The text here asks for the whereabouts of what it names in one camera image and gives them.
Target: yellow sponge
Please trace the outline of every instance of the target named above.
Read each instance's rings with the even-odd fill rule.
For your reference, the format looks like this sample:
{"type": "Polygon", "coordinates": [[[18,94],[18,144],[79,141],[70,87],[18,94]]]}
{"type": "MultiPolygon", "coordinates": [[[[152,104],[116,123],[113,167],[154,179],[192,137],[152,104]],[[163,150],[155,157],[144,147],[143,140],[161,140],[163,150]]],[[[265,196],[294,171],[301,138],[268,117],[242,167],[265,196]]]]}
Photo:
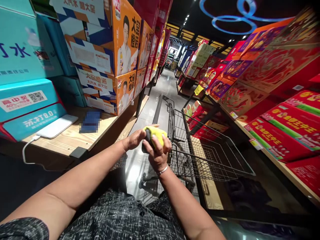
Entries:
{"type": "MultiPolygon", "coordinates": [[[[165,137],[167,136],[167,133],[165,131],[153,126],[146,126],[144,127],[143,130],[145,130],[147,133],[145,140],[147,140],[147,142],[151,145],[153,149],[155,148],[155,145],[152,140],[152,135],[155,135],[158,141],[160,142],[161,146],[163,146],[164,143],[163,143],[162,135],[164,135],[165,137]]],[[[142,152],[147,153],[144,145],[142,145],[142,152]]]]}

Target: person's left hand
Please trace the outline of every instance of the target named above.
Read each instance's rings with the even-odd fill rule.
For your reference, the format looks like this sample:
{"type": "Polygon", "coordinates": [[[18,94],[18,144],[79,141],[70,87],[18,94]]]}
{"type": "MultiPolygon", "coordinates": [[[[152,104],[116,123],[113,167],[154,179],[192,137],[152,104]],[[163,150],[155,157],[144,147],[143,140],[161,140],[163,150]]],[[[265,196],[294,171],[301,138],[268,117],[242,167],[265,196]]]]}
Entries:
{"type": "MultiPolygon", "coordinates": [[[[159,124],[152,124],[150,126],[159,127],[159,124]]],[[[133,134],[123,140],[123,146],[126,151],[135,149],[139,146],[139,143],[146,137],[146,131],[139,129],[133,134]]]]}

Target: hand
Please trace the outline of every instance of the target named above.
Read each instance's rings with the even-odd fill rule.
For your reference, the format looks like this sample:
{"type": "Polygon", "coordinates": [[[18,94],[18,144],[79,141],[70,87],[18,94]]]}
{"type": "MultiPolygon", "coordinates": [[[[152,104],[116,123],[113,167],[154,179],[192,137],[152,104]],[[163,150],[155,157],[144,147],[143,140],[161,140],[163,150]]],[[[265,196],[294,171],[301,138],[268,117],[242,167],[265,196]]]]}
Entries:
{"type": "MultiPolygon", "coordinates": [[[[159,124],[150,125],[153,127],[159,127],[159,124]]],[[[143,129],[135,131],[133,134],[123,140],[123,147],[126,151],[135,149],[139,146],[139,143],[146,137],[147,133],[143,129]]]]}
{"type": "Polygon", "coordinates": [[[157,173],[163,171],[167,167],[168,153],[172,149],[172,144],[169,138],[162,135],[162,139],[164,143],[163,147],[161,146],[157,137],[155,135],[152,136],[152,141],[154,142],[155,150],[153,150],[153,148],[146,140],[143,140],[142,142],[147,152],[149,153],[149,162],[153,167],[153,170],[157,173]]]}

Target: black and white patterned shirt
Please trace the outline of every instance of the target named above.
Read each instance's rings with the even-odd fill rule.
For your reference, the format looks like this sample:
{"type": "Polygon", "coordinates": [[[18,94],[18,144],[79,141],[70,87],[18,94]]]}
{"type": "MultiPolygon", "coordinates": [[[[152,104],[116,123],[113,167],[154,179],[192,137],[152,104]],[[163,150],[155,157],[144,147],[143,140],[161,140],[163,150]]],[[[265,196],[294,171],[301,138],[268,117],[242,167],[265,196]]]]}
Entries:
{"type": "MultiPolygon", "coordinates": [[[[0,239],[49,239],[46,224],[36,218],[15,219],[0,226],[0,239]]],[[[60,235],[69,239],[185,239],[168,197],[162,193],[147,206],[132,195],[107,192],[60,235]]]]}

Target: shopping cart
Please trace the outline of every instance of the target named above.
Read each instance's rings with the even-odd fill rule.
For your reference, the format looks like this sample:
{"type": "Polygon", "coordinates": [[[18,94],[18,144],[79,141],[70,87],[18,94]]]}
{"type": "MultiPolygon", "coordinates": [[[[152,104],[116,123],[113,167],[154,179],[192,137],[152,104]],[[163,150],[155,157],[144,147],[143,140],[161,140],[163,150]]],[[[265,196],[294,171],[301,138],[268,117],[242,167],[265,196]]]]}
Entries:
{"type": "MultiPolygon", "coordinates": [[[[174,102],[163,94],[159,97],[153,124],[158,122],[162,100],[166,101],[169,113],[168,138],[172,143],[167,163],[176,176],[185,181],[186,187],[191,192],[195,186],[195,178],[204,182],[206,180],[225,182],[244,175],[255,176],[229,137],[208,126],[206,134],[212,136],[204,138],[198,132],[192,134],[187,124],[187,119],[190,117],[175,109],[174,102]]],[[[156,179],[158,176],[148,177],[144,173],[140,184],[156,179]]]]}

